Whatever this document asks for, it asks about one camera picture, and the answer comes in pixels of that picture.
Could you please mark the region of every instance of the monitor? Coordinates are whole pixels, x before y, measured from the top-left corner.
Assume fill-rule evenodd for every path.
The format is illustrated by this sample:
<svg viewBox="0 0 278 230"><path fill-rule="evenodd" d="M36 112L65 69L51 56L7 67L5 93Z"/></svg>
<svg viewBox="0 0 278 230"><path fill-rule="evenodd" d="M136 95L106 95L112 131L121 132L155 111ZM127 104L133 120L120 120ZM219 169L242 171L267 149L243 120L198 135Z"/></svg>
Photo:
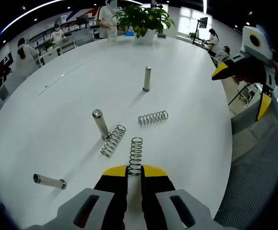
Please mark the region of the monitor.
<svg viewBox="0 0 278 230"><path fill-rule="evenodd" d="M207 28L208 17L200 19L200 28L206 29Z"/></svg>

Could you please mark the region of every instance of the silver cylinder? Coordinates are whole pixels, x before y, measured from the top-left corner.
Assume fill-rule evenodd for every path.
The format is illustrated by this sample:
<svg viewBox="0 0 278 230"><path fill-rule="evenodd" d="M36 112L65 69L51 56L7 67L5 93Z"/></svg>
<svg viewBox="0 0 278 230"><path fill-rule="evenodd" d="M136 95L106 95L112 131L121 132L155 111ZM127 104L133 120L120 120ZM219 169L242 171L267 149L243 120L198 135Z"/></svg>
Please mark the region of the silver cylinder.
<svg viewBox="0 0 278 230"><path fill-rule="evenodd" d="M147 66L145 68L145 80L144 80L144 87L143 87L144 92L149 92L149 83L150 83L151 72L152 72L152 68Z"/></svg>
<svg viewBox="0 0 278 230"><path fill-rule="evenodd" d="M101 138L103 140L109 140L111 136L110 136L110 132L108 131L106 122L104 120L104 116L102 115L102 111L100 109L96 109L93 111L92 116L95 120L97 127L100 130Z"/></svg>
<svg viewBox="0 0 278 230"><path fill-rule="evenodd" d="M56 180L39 174L33 175L33 181L36 184L43 184L43 185L60 188L60 189L66 189L67 187L67 183L65 182L65 180L62 179Z"/></svg>

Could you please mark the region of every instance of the cable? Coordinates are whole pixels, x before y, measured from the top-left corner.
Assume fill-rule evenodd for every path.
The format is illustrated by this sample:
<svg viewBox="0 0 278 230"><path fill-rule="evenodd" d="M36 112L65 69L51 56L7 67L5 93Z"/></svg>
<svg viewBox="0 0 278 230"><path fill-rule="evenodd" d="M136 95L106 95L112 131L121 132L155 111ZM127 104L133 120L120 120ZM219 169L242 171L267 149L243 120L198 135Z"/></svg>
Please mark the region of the cable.
<svg viewBox="0 0 278 230"><path fill-rule="evenodd" d="M253 84L253 83L250 83L250 84L244 86L244 87L239 91L239 93L231 100L231 102L229 102L228 105L230 105L230 104L237 98L237 96L240 95L240 93L241 93L245 88L247 88L248 86L250 86L250 85L252 85L252 84Z"/></svg>

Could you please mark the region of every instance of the woman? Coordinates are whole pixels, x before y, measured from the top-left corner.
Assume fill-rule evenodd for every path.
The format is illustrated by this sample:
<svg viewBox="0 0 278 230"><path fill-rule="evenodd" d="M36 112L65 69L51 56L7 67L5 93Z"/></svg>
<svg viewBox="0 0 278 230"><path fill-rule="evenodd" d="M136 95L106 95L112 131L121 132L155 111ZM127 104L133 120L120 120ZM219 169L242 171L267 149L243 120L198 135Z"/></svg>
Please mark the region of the woman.
<svg viewBox="0 0 278 230"><path fill-rule="evenodd" d="M210 29L209 33L210 33L210 38L209 38L209 40L206 41L207 45L208 45L208 48L209 48L208 53L212 57L214 57L216 55L216 48L217 48L217 45L219 43L219 37L216 34L215 30L213 30L213 29Z"/></svg>
<svg viewBox="0 0 278 230"><path fill-rule="evenodd" d="M51 33L51 40L56 44L60 44L63 38L65 38L63 30L60 30L59 25L55 25L55 31Z"/></svg>
<svg viewBox="0 0 278 230"><path fill-rule="evenodd" d="M211 57L213 63L217 67L221 62L229 59L230 56L230 48L228 46L224 46L223 50L217 53L214 57Z"/></svg>
<svg viewBox="0 0 278 230"><path fill-rule="evenodd" d="M105 6L101 6L96 13L96 25L100 27L100 39L107 38L107 29L116 26L119 30L114 15L121 10L117 7L117 0L106 0Z"/></svg>
<svg viewBox="0 0 278 230"><path fill-rule="evenodd" d="M38 69L35 60L40 52L31 45L25 44L25 39L21 38L18 42L18 53L16 56L16 71L22 78L27 79Z"/></svg>

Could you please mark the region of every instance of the desk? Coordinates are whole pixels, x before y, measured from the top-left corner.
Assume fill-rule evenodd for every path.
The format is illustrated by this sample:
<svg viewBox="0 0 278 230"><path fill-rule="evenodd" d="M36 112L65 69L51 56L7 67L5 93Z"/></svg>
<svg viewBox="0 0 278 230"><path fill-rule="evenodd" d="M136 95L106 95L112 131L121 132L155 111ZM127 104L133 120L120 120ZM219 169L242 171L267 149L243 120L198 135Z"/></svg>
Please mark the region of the desk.
<svg viewBox="0 0 278 230"><path fill-rule="evenodd" d="M142 91L145 67L151 90ZM232 157L229 108L215 67L203 49L155 37L135 46L119 36L70 50L33 73L0 111L0 198L21 228L45 224L60 205L93 188L110 167L129 161L131 139L143 138L142 163L165 170L214 218ZM92 118L101 109L108 128L127 131L111 158ZM138 116L166 110L163 124L140 127ZM67 189L33 182L33 174L63 178ZM126 229L145 229L139 177L129 177Z"/></svg>
<svg viewBox="0 0 278 230"><path fill-rule="evenodd" d="M57 46L55 48L53 48L51 51L47 51L46 53L43 53L42 55L40 55L38 57L38 61L39 61L39 64L40 64L40 67L44 66L41 62L41 59L45 56L45 55L48 55L50 53L53 53L53 52L58 52L58 49L60 49L60 46Z"/></svg>
<svg viewBox="0 0 278 230"><path fill-rule="evenodd" d="M181 40L181 41L184 41L184 42L188 42L188 43L193 43L193 39L192 38L189 38L189 37L184 37L184 36L181 36L181 35L175 35L175 38L178 39L178 40ZM201 44L198 42L198 40L196 39L194 44L200 48L203 48L203 49L206 49L206 50L209 50L209 47L207 47L205 44Z"/></svg>

